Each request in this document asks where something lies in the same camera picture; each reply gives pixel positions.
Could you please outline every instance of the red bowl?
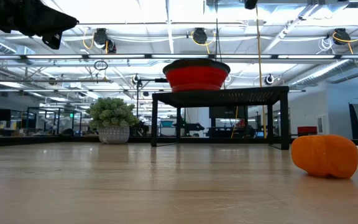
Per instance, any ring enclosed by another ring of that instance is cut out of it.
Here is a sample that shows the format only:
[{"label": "red bowl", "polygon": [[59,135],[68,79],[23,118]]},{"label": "red bowl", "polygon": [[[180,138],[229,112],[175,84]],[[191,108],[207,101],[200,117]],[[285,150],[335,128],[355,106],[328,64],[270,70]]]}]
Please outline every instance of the red bowl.
[{"label": "red bowl", "polygon": [[210,59],[180,59],[163,69],[172,92],[220,90],[230,67]]}]

